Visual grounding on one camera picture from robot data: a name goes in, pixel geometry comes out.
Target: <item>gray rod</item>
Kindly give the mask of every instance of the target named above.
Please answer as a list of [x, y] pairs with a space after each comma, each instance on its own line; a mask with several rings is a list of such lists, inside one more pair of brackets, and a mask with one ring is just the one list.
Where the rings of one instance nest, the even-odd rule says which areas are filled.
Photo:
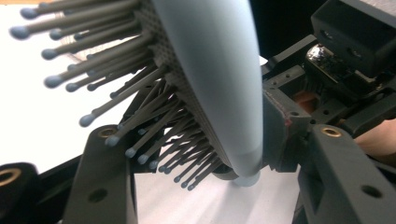
[[43, 32], [54, 28], [62, 28], [82, 23], [84, 21], [92, 21], [100, 19], [103, 15], [111, 14], [127, 14], [132, 13], [132, 8], [137, 7], [138, 0], [118, 1], [111, 4], [106, 4], [101, 7], [95, 7], [91, 10], [81, 11], [67, 17], [62, 17], [55, 20], [43, 21], [39, 23], [29, 24], [27, 26], [12, 27], [11, 34], [18, 39], [25, 39], [31, 34]]
[[64, 83], [66, 80], [77, 77], [78, 75], [89, 71], [90, 69], [100, 65], [101, 63], [106, 63], [113, 60], [114, 58], [131, 53], [131, 51], [145, 47], [150, 41], [152, 41], [152, 39], [153, 36], [148, 34], [121, 43], [111, 49], [108, 49], [104, 54], [95, 56], [92, 59], [79, 63], [75, 69], [63, 72], [57, 76], [47, 77], [44, 83], [49, 88], [55, 88]]
[[106, 85], [107, 83], [112, 82], [120, 77], [124, 77], [126, 75], [131, 74], [133, 71], [136, 71], [136, 68], [138, 69], [138, 68], [142, 68], [142, 67], [144, 67], [144, 62], [138, 63], [138, 64], [132, 64], [128, 67], [121, 68], [120, 70], [112, 72], [106, 78], [103, 78], [100, 81], [97, 81], [95, 83], [88, 85], [88, 90], [92, 91], [92, 87], [97, 89], [98, 87]]
[[178, 146], [180, 146], [180, 144], [182, 144], [183, 142], [185, 142], [190, 136], [192, 136], [195, 133], [200, 132], [201, 130], [199, 129], [198, 125], [194, 125], [192, 127], [190, 127], [184, 134], [183, 136], [181, 136], [179, 139], [177, 139], [177, 141], [170, 146], [168, 149], [165, 150], [165, 152], [163, 154], [161, 154], [161, 156], [155, 160], [152, 161], [149, 164], [149, 168], [154, 170], [157, 168], [158, 163], [163, 160], [167, 155], [171, 154]]
[[160, 88], [166, 84], [165, 78], [162, 78], [156, 85], [151, 89], [151, 91], [146, 96], [143, 103], [139, 106], [139, 109], [151, 102], [158, 94], [160, 94]]
[[[203, 139], [201, 139], [201, 141], [199, 141], [198, 143], [197, 143], [197, 145], [196, 145], [198, 148], [200, 148], [200, 149], [202, 149], [202, 148], [208, 148], [208, 147], [210, 147], [210, 144], [209, 144], [209, 142], [207, 141], [207, 139], [206, 138], [203, 138]], [[179, 148], [181, 149], [181, 150], [184, 150], [184, 149], [186, 149], [186, 147], [188, 147], [188, 146], [180, 146]]]
[[44, 49], [41, 52], [41, 55], [44, 59], [51, 60], [64, 53], [79, 52], [84, 49], [89, 49], [107, 43], [109, 41], [119, 39], [120, 37], [129, 36], [131, 35], [131, 31], [133, 29], [136, 29], [138, 25], [139, 22], [134, 20], [133, 22], [128, 22], [123, 25], [116, 26], [112, 29], [108, 29], [99, 34], [83, 38], [71, 44], [61, 45], [56, 49]]
[[145, 69], [140, 71], [138, 74], [136, 74], [131, 80], [127, 81], [124, 86], [119, 88], [117, 91], [113, 91], [110, 93], [110, 98], [113, 99], [120, 95], [122, 92], [128, 90], [131, 86], [133, 86], [137, 81], [145, 77], [146, 75], [150, 74], [157, 68], [157, 65], [155, 63], [151, 63], [148, 65]]
[[58, 2], [53, 2], [53, 3], [47, 3], [47, 4], [40, 4], [40, 7], [37, 8], [23, 8], [21, 10], [21, 15], [25, 19], [34, 19], [38, 16], [52, 13], [52, 12], [57, 12], [57, 11], [63, 11], [66, 9], [72, 9], [76, 7], [86, 7], [95, 3], [101, 3], [109, 0], [77, 0], [77, 1], [58, 1]]
[[166, 102], [168, 100], [169, 94], [172, 94], [172, 91], [173, 90], [163, 93], [162, 95], [158, 96], [155, 100], [153, 100], [150, 104], [136, 111], [130, 118], [128, 118], [125, 122], [122, 123], [120, 129], [115, 134], [107, 138], [106, 145], [111, 147], [115, 146], [125, 134], [131, 131], [132, 128], [136, 127], [136, 124], [139, 122], [140, 118], [144, 117], [146, 113], [150, 113], [158, 106]]
[[117, 26], [120, 26], [120, 25], [123, 25], [126, 23], [134, 22], [134, 21], [135, 20], [117, 20], [114, 22], [108, 22], [102, 26], [94, 27], [94, 28], [90, 29], [89, 31], [85, 31], [83, 33], [77, 33], [73, 37], [75, 40], [81, 40], [81, 39], [87, 38], [92, 35], [100, 34], [103, 31], [109, 30], [113, 27], [117, 27]]
[[91, 30], [92, 28], [96, 28], [96, 27], [102, 27], [103, 25], [108, 25], [109, 23], [113, 24], [114, 22], [119, 22], [120, 20], [128, 21], [129, 20], [129, 19], [127, 19], [128, 17], [125, 15], [116, 13], [114, 15], [105, 16], [102, 19], [98, 19], [98, 20], [94, 20], [94, 21], [86, 21], [86, 22], [83, 22], [82, 24], [70, 26], [70, 27], [67, 27], [64, 29], [53, 29], [49, 32], [49, 37], [53, 40], [59, 40], [64, 36], [72, 35], [77, 32]]
[[143, 135], [142, 138], [140, 138], [130, 149], [128, 150], [133, 150], [137, 151], [139, 148], [141, 148], [143, 145], [147, 143], [147, 141], [154, 136], [162, 127], [165, 125], [166, 122], [169, 121], [176, 113], [177, 111], [184, 105], [184, 103], [177, 103], [175, 107], [173, 107], [171, 110], [169, 110], [165, 116], [163, 116], [148, 132]]
[[203, 149], [197, 145], [196, 147], [192, 148], [190, 151], [188, 151], [184, 154], [178, 155], [179, 158], [175, 159], [174, 160], [175, 162], [172, 165], [170, 165], [170, 163], [169, 163], [167, 166], [165, 166], [165, 171], [164, 171], [165, 174], [169, 175], [172, 172], [172, 170], [175, 169], [177, 166], [184, 164], [184, 160], [187, 159], [190, 155], [195, 154], [197, 152], [202, 152], [202, 151], [203, 151]]
[[[203, 138], [205, 138], [204, 135], [201, 135], [200, 138], [195, 138], [192, 141], [190, 141], [188, 144], [186, 144], [185, 146], [183, 146], [184, 148], [186, 148], [186, 150], [190, 149], [191, 147], [197, 146], [197, 143], [199, 141], [201, 141]], [[185, 150], [180, 150], [176, 155], [174, 155], [169, 161], [167, 161], [164, 165], [162, 165], [159, 169], [160, 172], [164, 172], [166, 170], [166, 168], [172, 164], [172, 162], [179, 160], [183, 154], [184, 154]]]
[[204, 171], [202, 171], [197, 178], [195, 178], [195, 181], [189, 185], [188, 190], [193, 190], [199, 183], [201, 183], [202, 180], [205, 179], [209, 174], [211, 174], [213, 171], [215, 171], [219, 166], [221, 166], [222, 161], [217, 158], [215, 161], [210, 164], [209, 167], [207, 167]]
[[181, 184], [181, 187], [184, 189], [184, 188], [186, 188], [188, 185], [189, 185], [189, 183], [190, 183], [190, 181], [192, 181], [204, 168], [206, 168], [206, 166], [208, 165], [208, 164], [210, 164], [211, 162], [213, 162], [214, 160], [216, 160], [218, 158], [218, 155], [216, 155], [216, 153], [213, 153], [202, 165], [200, 165], [199, 167], [198, 167], [198, 169], [196, 169], [195, 171], [194, 171], [194, 173], [192, 173], [192, 175], [190, 175], [189, 176], [189, 178], [187, 178], [187, 180], [186, 181], [184, 181], [182, 184]]
[[139, 62], [142, 61], [143, 59], [147, 58], [150, 55], [149, 51], [146, 52], [141, 52], [139, 54], [134, 55], [131, 57], [129, 60], [124, 60], [124, 61], [115, 61], [114, 63], [107, 64], [107, 67], [98, 73], [95, 73], [94, 75], [90, 77], [85, 77], [82, 80], [75, 82], [75, 83], [69, 83], [66, 85], [67, 91], [76, 91], [77, 89], [94, 82], [96, 80], [99, 80], [100, 78], [103, 78], [112, 72], [116, 71], [116, 73], [123, 71], [124, 69], [127, 69], [127, 71], [132, 71], [141, 67], [144, 67], [147, 63], [146, 62]]
[[140, 125], [140, 124], [142, 124], [144, 122], [147, 122], [147, 121], [149, 121], [151, 119], [155, 119], [155, 118], [159, 117], [161, 114], [163, 114], [163, 113], [169, 111], [171, 108], [173, 108], [173, 106], [175, 105], [176, 102], [178, 102], [178, 101], [173, 101], [171, 103], [168, 103], [168, 104], [158, 108], [157, 110], [153, 111], [152, 113], [146, 114], [142, 119], [140, 119], [136, 123], [136, 126]]
[[180, 175], [175, 177], [174, 181], [175, 183], [178, 183], [181, 178], [183, 178], [184, 175], [186, 175], [192, 168], [194, 168], [199, 162], [205, 159], [206, 156], [212, 156], [214, 154], [213, 148], [210, 147], [207, 150], [204, 151], [204, 153], [198, 157], [195, 161], [193, 161], [184, 171], [181, 172]]
[[149, 159], [150, 156], [152, 156], [158, 149], [160, 149], [168, 139], [170, 139], [176, 133], [180, 132], [180, 130], [184, 128], [191, 120], [192, 120], [192, 116], [187, 116], [179, 123], [177, 123], [171, 130], [169, 130], [168, 133], [166, 133], [162, 138], [160, 138], [157, 142], [155, 142], [155, 144], [151, 146], [150, 149], [147, 152], [145, 152], [145, 154], [141, 155], [137, 159], [137, 161], [140, 164], [146, 163], [146, 161]]
[[186, 163], [189, 162], [189, 161], [193, 161], [193, 160], [199, 158], [201, 155], [203, 155], [204, 153], [206, 153], [205, 151], [206, 151], [208, 148], [209, 148], [209, 147], [204, 147], [204, 148], [203, 148], [203, 151], [200, 151], [200, 152], [198, 152], [198, 153], [196, 153], [196, 154], [194, 154], [194, 155], [192, 155], [192, 156], [186, 158], [185, 160], [183, 160], [183, 161], [180, 163], [180, 165], [184, 165], [184, 164], [186, 164]]
[[100, 64], [100, 65], [94, 67], [94, 68], [91, 69], [90, 71], [88, 71], [88, 72], [87, 72], [87, 75], [88, 75], [88, 76], [93, 76], [93, 75], [95, 75], [96, 73], [101, 72], [101, 71], [104, 70], [104, 69], [107, 69], [107, 68], [108, 68], [109, 66], [111, 66], [112, 64], [124, 62], [124, 61], [130, 59], [131, 57], [134, 57], [136, 54], [139, 54], [139, 53], [144, 52], [144, 51], [146, 51], [146, 49], [137, 50], [137, 51], [134, 51], [134, 52], [132, 52], [132, 53], [122, 55], [122, 56], [120, 56], [120, 57], [118, 57], [118, 58], [116, 58], [116, 59], [113, 59], [113, 60], [111, 60], [111, 61], [108, 61], [108, 62], [106, 62], [106, 63], [102, 63], [102, 64]]
[[111, 109], [113, 106], [119, 104], [121, 101], [125, 100], [126, 98], [133, 95], [135, 92], [139, 91], [141, 88], [151, 84], [153, 81], [157, 80], [158, 78], [163, 77], [165, 73], [168, 72], [168, 68], [166, 66], [161, 66], [156, 71], [152, 72], [148, 76], [142, 78], [138, 82], [136, 82], [133, 86], [131, 86], [128, 90], [124, 91], [114, 99], [108, 101], [104, 105], [94, 109], [91, 114], [82, 117], [79, 120], [79, 124], [82, 127], [89, 126], [95, 119], [99, 116], [104, 114], [107, 110]]
[[155, 123], [152, 123], [152, 124], [150, 124], [149, 126], [147, 126], [147, 127], [145, 127], [145, 128], [141, 128], [141, 129], [139, 129], [137, 132], [138, 132], [140, 135], [143, 135], [143, 134], [147, 133], [147, 132], [152, 128], [152, 126], [154, 126], [154, 124], [155, 124]]

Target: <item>metal component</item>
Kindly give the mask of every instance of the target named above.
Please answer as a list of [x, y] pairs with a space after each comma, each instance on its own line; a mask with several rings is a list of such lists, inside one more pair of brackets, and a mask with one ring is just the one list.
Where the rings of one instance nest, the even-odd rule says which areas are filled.
[[110, 128], [110, 129], [103, 129], [102, 131], [99, 132], [99, 137], [103, 138], [108, 138], [112, 134], [116, 133], [117, 129], [115, 128]]
[[264, 162], [278, 172], [294, 172], [299, 151], [304, 148], [303, 139], [311, 116], [290, 99], [303, 86], [304, 70], [300, 66], [294, 66], [263, 84], [267, 120], [264, 125]]
[[[368, 8], [362, 0], [346, 2]], [[370, 7], [366, 12], [378, 11]], [[393, 23], [388, 25], [369, 15], [371, 13], [363, 13], [339, 0], [331, 0], [316, 11], [311, 20], [321, 44], [367, 77], [377, 77], [394, 65], [396, 27], [391, 25], [396, 26], [396, 17], [393, 16]]]
[[341, 133], [333, 128], [322, 128], [322, 133], [330, 136], [330, 137], [341, 137]]
[[21, 175], [21, 170], [18, 168], [9, 168], [0, 171], [0, 187], [12, 183]]

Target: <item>cylindrical object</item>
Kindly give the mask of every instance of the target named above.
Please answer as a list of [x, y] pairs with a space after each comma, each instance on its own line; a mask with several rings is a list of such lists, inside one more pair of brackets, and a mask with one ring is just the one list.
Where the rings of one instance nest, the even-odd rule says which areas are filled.
[[255, 176], [262, 168], [262, 75], [248, 0], [152, 2], [231, 166]]

